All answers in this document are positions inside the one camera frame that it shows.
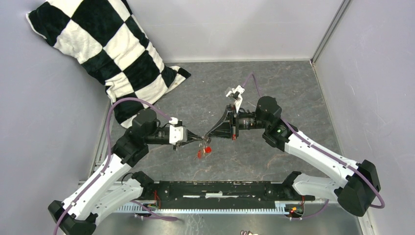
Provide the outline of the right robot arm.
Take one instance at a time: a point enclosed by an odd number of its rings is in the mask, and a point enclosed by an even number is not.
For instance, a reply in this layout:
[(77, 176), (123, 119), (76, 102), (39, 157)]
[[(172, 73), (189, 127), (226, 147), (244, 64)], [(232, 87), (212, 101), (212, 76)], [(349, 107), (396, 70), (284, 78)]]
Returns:
[(364, 216), (368, 208), (385, 207), (377, 169), (372, 162), (357, 162), (318, 144), (281, 118), (281, 112), (277, 100), (270, 96), (261, 97), (254, 112), (228, 105), (206, 138), (236, 140), (240, 130), (262, 129), (262, 137), (270, 147), (298, 157), (326, 175), (314, 177), (292, 172), (282, 187), (287, 199), (310, 195), (337, 201), (345, 211), (358, 217)]

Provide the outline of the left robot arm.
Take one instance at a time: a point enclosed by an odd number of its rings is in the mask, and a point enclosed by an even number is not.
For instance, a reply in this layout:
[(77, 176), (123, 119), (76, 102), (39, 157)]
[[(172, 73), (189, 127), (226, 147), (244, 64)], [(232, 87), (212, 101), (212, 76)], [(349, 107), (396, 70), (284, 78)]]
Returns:
[(142, 176), (134, 176), (117, 189), (110, 187), (127, 174), (149, 152), (149, 145), (172, 145), (174, 148), (200, 137), (173, 118), (161, 127), (154, 110), (140, 111), (116, 144), (109, 150), (105, 162), (91, 177), (64, 201), (53, 201), (48, 210), (56, 227), (67, 235), (91, 235), (110, 214), (137, 199), (149, 199), (154, 187)]

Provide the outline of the red key tag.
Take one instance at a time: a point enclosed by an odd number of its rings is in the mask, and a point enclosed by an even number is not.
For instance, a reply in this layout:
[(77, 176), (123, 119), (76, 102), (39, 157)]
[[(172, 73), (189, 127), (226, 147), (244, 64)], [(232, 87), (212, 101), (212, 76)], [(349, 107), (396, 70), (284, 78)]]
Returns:
[(212, 149), (210, 146), (207, 147), (203, 147), (201, 148), (198, 153), (197, 153), (197, 158), (201, 159), (202, 157), (204, 157), (206, 154), (209, 154), (212, 152)]

